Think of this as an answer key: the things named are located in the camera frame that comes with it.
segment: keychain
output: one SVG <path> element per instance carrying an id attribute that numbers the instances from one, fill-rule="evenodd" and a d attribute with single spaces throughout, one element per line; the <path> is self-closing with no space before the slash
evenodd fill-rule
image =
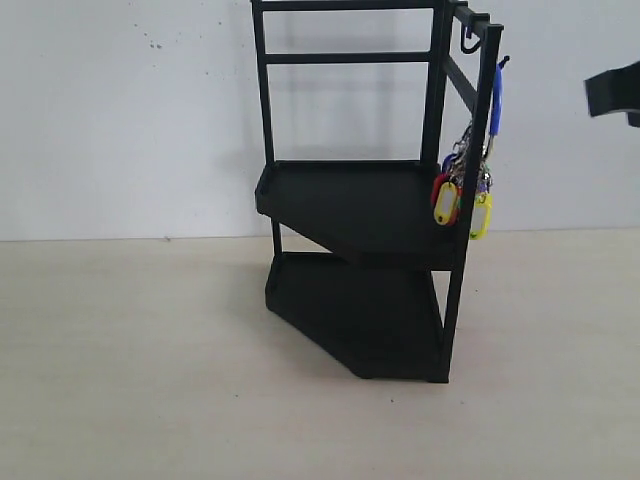
<path id="1" fill-rule="evenodd" d="M 491 208 L 493 206 L 491 187 L 493 186 L 493 178 L 487 165 L 487 160 L 493 152 L 494 139 L 500 131 L 500 121 L 502 117 L 502 69 L 508 61 L 509 57 L 505 57 L 496 68 L 489 140 L 483 151 L 480 163 L 480 174 L 478 176 L 471 230 L 469 233 L 469 237 L 472 240 L 483 238 L 487 234 L 491 222 Z M 471 141 L 471 129 L 472 124 L 470 123 L 464 131 L 462 138 L 454 145 L 453 153 L 448 155 L 442 162 L 442 172 L 434 181 L 431 202 L 434 206 L 434 217 L 438 225 L 453 225 L 458 218 L 467 154 Z"/>

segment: black metal shelf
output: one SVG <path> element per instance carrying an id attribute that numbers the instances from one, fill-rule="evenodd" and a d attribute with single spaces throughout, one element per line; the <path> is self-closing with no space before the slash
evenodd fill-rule
<path id="1" fill-rule="evenodd" d="M 448 382 L 480 169 L 503 27 L 456 0 L 252 0 L 266 166 L 258 212 L 271 218 L 274 258 L 267 307 L 363 378 Z M 274 54 L 264 14 L 431 8 L 431 45 L 422 52 Z M 450 56 L 453 22 L 479 38 L 474 86 Z M 427 62 L 420 158 L 415 161 L 278 161 L 269 65 Z M 447 80 L 472 112 L 457 223 L 433 219 L 431 192 Z M 284 224 L 331 253 L 284 252 Z M 451 272 L 444 318 L 433 271 Z"/>

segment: table surface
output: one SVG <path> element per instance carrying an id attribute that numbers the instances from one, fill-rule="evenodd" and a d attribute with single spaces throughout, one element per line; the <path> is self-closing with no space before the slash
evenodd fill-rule
<path id="1" fill-rule="evenodd" d="M 0 244 L 0 477 L 639 478 L 639 245 L 473 243 L 429 385 L 358 380 L 269 313 L 268 239 Z"/>

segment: white wall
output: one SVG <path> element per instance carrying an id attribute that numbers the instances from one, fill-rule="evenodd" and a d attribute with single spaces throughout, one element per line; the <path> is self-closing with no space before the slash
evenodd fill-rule
<path id="1" fill-rule="evenodd" d="M 494 228 L 640 225 L 640 132 L 623 116 L 588 118 L 582 83 L 639 59 L 640 4 L 472 6 L 507 26 L 513 58 Z M 428 26 L 416 12 L 267 22 L 277 51 L 420 48 Z M 3 0 L 0 61 L 0 239 L 268 231 L 253 200 L 263 151 L 249 0 Z M 278 155 L 415 158 L 425 75 L 273 67 Z M 468 121 L 448 100 L 445 149 Z"/>

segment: shelf tier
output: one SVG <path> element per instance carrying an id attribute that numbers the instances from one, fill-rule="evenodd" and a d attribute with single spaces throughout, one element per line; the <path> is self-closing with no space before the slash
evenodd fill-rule
<path id="1" fill-rule="evenodd" d="M 430 272 L 363 270 L 328 253 L 285 252 L 273 261 L 266 299 L 360 378 L 448 382 Z"/>
<path id="2" fill-rule="evenodd" d="M 433 219 L 435 175 L 413 161 L 276 162 L 256 205 L 354 265 L 449 271 L 455 227 Z"/>

